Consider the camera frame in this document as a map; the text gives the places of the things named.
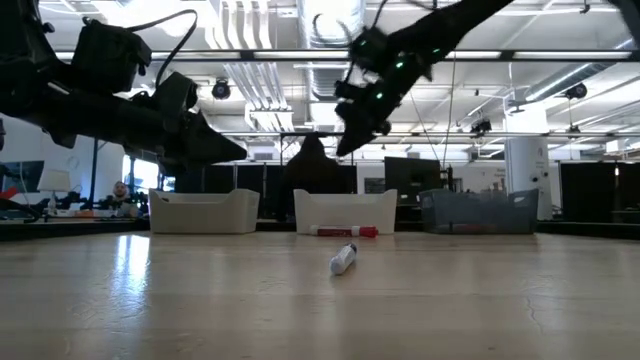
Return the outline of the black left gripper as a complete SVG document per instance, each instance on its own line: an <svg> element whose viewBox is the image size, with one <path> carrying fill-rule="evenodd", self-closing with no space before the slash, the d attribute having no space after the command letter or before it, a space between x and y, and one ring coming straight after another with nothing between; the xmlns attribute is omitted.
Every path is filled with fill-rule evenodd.
<svg viewBox="0 0 640 360"><path fill-rule="evenodd" d="M169 163L211 166L244 160L247 150L211 128L201 112L190 121L183 104L154 97L133 101L82 92L48 99L48 134L71 149L79 136L154 152Z"/></svg>

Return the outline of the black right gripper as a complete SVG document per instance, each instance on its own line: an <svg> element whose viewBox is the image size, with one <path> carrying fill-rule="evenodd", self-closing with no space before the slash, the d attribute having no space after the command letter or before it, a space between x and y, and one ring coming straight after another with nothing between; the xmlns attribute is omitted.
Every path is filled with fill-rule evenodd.
<svg viewBox="0 0 640 360"><path fill-rule="evenodd" d="M365 94L352 102L336 154L345 157L376 140L375 134L388 135L392 127L388 118L421 77L432 79L431 64L417 54L395 55L378 79L365 87Z"/></svg>

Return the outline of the black partition panels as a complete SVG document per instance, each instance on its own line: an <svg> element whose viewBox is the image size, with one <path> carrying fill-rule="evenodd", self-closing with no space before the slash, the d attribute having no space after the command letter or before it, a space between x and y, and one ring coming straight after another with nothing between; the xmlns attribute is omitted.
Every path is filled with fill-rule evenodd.
<svg viewBox="0 0 640 360"><path fill-rule="evenodd" d="M276 219L278 192L284 167L270 165L211 165L189 171L176 177L174 191L177 193L227 194L234 189L248 189L260 194L259 215L263 219ZM353 181L356 191L356 170L352 166L341 166ZM295 219L294 191L293 204L287 222Z"/></svg>
<svg viewBox="0 0 640 360"><path fill-rule="evenodd" d="M560 164L562 218L640 224L640 162Z"/></svg>

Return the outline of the person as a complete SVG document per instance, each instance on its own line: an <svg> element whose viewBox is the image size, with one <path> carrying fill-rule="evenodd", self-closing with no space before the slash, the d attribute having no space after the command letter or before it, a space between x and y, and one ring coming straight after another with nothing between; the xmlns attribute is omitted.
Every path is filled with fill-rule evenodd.
<svg viewBox="0 0 640 360"><path fill-rule="evenodd" d="M138 207L129 195L128 186L122 181L118 181L114 184L112 197L112 206L118 217L138 216Z"/></svg>
<svg viewBox="0 0 640 360"><path fill-rule="evenodd" d="M278 222L287 222L295 189L302 189L310 194L353 192L352 179L336 160L326 155L317 133L305 137L298 153L284 167L276 207Z"/></svg>

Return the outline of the white plastic bin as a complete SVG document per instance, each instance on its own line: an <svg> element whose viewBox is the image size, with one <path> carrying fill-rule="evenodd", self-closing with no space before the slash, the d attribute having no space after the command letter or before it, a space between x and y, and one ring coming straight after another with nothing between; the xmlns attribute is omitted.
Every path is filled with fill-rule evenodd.
<svg viewBox="0 0 640 360"><path fill-rule="evenodd" d="M294 190L296 231L310 234L312 226L372 226L381 235L395 231L398 193L310 194Z"/></svg>
<svg viewBox="0 0 640 360"><path fill-rule="evenodd" d="M246 234L256 230L260 194L149 191L150 229L158 234Z"/></svg>

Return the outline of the black screen on stand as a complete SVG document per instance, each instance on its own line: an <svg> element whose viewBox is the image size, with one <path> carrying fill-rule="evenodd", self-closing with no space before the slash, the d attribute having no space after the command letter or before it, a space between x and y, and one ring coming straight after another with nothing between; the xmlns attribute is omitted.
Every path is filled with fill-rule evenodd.
<svg viewBox="0 0 640 360"><path fill-rule="evenodd" d="M398 206L417 206L419 194L435 189L452 189L452 171L437 160L384 158L385 187L397 191Z"/></svg>

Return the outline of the dark red marker white band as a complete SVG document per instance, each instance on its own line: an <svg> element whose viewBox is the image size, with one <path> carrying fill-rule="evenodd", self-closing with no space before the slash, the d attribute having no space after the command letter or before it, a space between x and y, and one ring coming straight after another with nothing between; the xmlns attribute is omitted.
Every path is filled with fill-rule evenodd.
<svg viewBox="0 0 640 360"><path fill-rule="evenodd" d="M375 226L321 226L312 225L310 234L321 237L365 237L376 238L379 234Z"/></svg>

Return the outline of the black cap white marker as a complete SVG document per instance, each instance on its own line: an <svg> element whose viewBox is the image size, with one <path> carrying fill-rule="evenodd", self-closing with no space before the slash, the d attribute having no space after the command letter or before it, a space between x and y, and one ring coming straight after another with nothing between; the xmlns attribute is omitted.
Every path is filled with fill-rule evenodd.
<svg viewBox="0 0 640 360"><path fill-rule="evenodd" d="M329 269L332 275L342 275L354 262L357 255L357 246L349 243L343 246L329 261Z"/></svg>

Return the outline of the grey translucent plastic bin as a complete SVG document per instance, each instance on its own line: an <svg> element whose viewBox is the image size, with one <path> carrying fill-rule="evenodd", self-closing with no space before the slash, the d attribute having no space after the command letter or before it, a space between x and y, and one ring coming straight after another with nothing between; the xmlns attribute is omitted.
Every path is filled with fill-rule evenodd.
<svg viewBox="0 0 640 360"><path fill-rule="evenodd" d="M422 221L437 234L532 234L537 226L538 190L514 193L419 194Z"/></svg>

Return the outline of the white table lamp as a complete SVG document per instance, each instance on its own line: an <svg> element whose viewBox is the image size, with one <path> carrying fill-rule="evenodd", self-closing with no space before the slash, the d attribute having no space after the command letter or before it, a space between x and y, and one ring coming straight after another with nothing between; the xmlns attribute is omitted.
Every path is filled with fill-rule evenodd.
<svg viewBox="0 0 640 360"><path fill-rule="evenodd" d="M57 215L57 195L71 190L71 179L68 171L45 168L41 174L37 190L50 195L46 214Z"/></svg>

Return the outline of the overhead bar with light strips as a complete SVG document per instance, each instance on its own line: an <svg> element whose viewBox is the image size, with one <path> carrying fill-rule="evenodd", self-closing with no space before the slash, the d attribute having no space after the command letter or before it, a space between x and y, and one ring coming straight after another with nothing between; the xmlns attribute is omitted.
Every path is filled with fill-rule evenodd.
<svg viewBox="0 0 640 360"><path fill-rule="evenodd" d="M176 62L346 62L346 50L203 50L183 51ZM640 50L457 50L443 61L458 62L640 62Z"/></svg>

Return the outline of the white round column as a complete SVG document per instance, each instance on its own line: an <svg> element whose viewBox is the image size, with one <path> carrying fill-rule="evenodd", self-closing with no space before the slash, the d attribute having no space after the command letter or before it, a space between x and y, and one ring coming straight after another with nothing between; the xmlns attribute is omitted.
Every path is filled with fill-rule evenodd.
<svg viewBox="0 0 640 360"><path fill-rule="evenodd" d="M505 111L506 183L509 192L538 190L538 220L551 220L552 191L546 109L540 104Z"/></svg>

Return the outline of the dark computer monitor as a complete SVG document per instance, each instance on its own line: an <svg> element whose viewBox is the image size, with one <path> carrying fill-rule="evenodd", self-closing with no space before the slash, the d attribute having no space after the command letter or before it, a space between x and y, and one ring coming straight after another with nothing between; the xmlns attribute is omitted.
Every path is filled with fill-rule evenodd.
<svg viewBox="0 0 640 360"><path fill-rule="evenodd" d="M0 162L0 190L37 193L43 169L43 161Z"/></svg>

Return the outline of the silver ventilation duct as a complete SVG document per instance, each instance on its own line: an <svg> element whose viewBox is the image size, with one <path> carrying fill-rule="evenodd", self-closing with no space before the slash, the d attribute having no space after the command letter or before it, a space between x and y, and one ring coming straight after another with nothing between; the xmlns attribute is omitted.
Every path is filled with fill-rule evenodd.
<svg viewBox="0 0 640 360"><path fill-rule="evenodd" d="M345 48L362 30L366 0L296 0L298 26L304 48ZM312 64L307 71L311 94L318 100L335 99L335 82L343 80L346 63Z"/></svg>

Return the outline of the black metal workstation frame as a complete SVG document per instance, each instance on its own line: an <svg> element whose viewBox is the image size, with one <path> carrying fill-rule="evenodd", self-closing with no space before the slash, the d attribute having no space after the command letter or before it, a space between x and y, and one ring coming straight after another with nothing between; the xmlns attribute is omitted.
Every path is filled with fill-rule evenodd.
<svg viewBox="0 0 640 360"><path fill-rule="evenodd" d="M147 212L151 190L173 191L175 185L175 178L163 175L151 154L128 154L120 145L94 140L83 208L116 212L112 190L118 181L128 186L129 195L141 213Z"/></svg>

